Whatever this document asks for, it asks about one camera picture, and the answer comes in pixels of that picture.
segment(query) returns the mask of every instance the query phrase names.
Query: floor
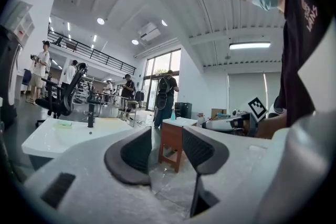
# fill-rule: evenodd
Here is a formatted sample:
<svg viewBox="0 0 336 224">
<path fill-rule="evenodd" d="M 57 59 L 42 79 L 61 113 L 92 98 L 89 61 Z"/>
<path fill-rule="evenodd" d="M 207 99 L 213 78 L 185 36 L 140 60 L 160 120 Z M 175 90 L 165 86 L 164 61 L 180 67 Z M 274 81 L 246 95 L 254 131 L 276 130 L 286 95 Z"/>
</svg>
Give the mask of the floor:
<svg viewBox="0 0 336 224">
<path fill-rule="evenodd" d="M 4 142 L 9 160 L 17 176 L 24 182 L 34 170 L 28 155 L 22 152 L 21 145 L 35 130 L 36 120 L 45 119 L 48 115 L 47 110 L 38 105 L 26 103 L 23 97 L 20 100 L 16 100 L 16 107 L 17 119 L 15 123 L 6 129 Z M 85 116 L 83 111 L 87 110 L 87 105 L 75 105 L 73 112 L 69 116 L 61 116 L 60 119 L 84 122 Z M 116 108 L 107 106 L 102 107 L 100 117 L 116 117 L 117 114 L 118 110 Z M 138 111 L 134 128 L 143 128 L 145 125 L 150 126 L 152 122 L 153 112 Z M 171 214 L 187 218 L 194 193 L 196 172 L 187 159 L 181 163 L 179 173 L 175 173 L 169 164 L 159 164 L 157 158 L 160 138 L 161 131 L 153 128 L 152 153 L 149 159 L 149 175 L 152 181 L 152 191 Z"/>
</svg>

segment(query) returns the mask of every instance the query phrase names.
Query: ceiling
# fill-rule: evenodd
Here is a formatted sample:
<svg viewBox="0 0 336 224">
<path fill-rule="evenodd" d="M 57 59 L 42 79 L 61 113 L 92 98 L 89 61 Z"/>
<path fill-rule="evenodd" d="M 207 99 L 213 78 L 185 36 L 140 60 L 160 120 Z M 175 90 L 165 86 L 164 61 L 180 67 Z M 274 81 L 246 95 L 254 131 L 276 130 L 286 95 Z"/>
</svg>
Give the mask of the ceiling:
<svg viewBox="0 0 336 224">
<path fill-rule="evenodd" d="M 283 14 L 241 0 L 55 0 L 52 14 L 65 20 L 55 18 L 55 31 L 66 34 L 64 22 L 70 21 L 72 37 L 89 46 L 97 34 L 97 49 L 108 41 L 104 50 L 120 46 L 136 55 L 181 42 L 199 68 L 281 59 Z M 99 25 L 97 18 L 106 23 Z M 162 19 L 168 26 L 161 24 Z M 133 45 L 131 40 L 139 40 L 138 30 L 149 22 L 161 35 Z M 228 45 L 237 41 L 271 41 L 271 46 L 230 51 Z"/>
<path fill-rule="evenodd" d="M 53 59 L 57 63 L 55 64 L 54 62 L 51 62 L 51 67 L 57 68 L 57 69 L 60 69 L 58 66 L 61 66 L 62 68 L 64 67 L 66 60 L 67 60 L 66 57 L 53 53 L 53 52 L 49 52 L 49 54 L 50 54 L 51 59 Z M 98 80 L 98 81 L 104 81 L 107 79 L 111 79 L 112 81 L 122 80 L 122 77 L 120 76 L 116 76 L 116 75 L 104 72 L 100 69 L 97 69 L 91 66 L 89 66 L 88 68 L 87 75 L 90 77 L 93 77 L 95 80 Z"/>
</svg>

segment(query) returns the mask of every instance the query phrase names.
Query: black railing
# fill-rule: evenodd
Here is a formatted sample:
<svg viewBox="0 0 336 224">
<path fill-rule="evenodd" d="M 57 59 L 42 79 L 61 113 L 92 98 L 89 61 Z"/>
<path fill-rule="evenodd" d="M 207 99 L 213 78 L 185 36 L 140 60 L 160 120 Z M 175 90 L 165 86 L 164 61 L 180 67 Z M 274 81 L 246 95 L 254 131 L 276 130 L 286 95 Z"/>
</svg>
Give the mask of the black railing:
<svg viewBox="0 0 336 224">
<path fill-rule="evenodd" d="M 65 48 L 67 50 L 71 50 L 72 52 L 76 52 L 96 62 L 102 63 L 104 65 L 107 65 L 108 67 L 115 68 L 117 70 L 121 70 L 125 73 L 134 75 L 134 72 L 136 70 L 135 67 L 123 61 L 120 61 L 112 56 L 104 54 L 101 51 L 91 49 L 91 47 L 77 40 L 69 39 L 68 37 L 60 33 L 49 31 L 48 40 L 51 44 L 54 44 L 61 48 Z"/>
</svg>

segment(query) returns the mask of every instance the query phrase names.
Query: black t-shirt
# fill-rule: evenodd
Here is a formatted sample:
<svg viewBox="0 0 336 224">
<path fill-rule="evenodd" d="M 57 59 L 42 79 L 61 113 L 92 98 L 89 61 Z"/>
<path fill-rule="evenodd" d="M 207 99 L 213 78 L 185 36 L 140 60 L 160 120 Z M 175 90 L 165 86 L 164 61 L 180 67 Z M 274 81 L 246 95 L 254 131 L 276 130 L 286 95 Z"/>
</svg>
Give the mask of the black t-shirt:
<svg viewBox="0 0 336 224">
<path fill-rule="evenodd" d="M 171 88 L 171 90 L 167 93 L 167 96 L 174 96 L 174 87 L 177 87 L 176 79 L 169 75 L 165 75 L 164 77 L 168 80 L 169 88 Z"/>
<path fill-rule="evenodd" d="M 286 0 L 279 104 L 287 109 L 287 126 L 315 110 L 298 71 L 330 23 L 321 5 L 321 0 Z"/>
<path fill-rule="evenodd" d="M 126 97 L 126 98 L 129 98 L 129 97 L 132 97 L 132 92 L 135 91 L 135 84 L 132 80 L 126 82 L 125 84 L 127 87 L 130 87 L 130 88 L 133 88 L 132 91 L 130 91 L 129 89 L 126 89 L 126 88 L 123 88 L 122 89 L 122 92 L 121 92 L 121 97 Z"/>
</svg>

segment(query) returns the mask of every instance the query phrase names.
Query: wooden stool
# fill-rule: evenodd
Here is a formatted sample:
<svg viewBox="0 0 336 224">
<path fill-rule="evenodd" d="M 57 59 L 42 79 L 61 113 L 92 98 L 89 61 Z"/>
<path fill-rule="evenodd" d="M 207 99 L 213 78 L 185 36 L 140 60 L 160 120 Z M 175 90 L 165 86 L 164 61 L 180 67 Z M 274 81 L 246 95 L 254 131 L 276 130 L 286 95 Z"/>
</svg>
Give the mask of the wooden stool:
<svg viewBox="0 0 336 224">
<path fill-rule="evenodd" d="M 177 118 L 174 121 L 172 121 L 171 119 L 163 120 L 159 150 L 159 163 L 162 163 L 163 161 L 170 163 L 175 168 L 175 172 L 178 173 L 183 152 L 182 128 L 184 126 L 196 126 L 196 123 L 197 120 L 185 118 Z M 176 150 L 176 161 L 163 156 L 163 146 L 171 147 L 172 149 Z"/>
</svg>

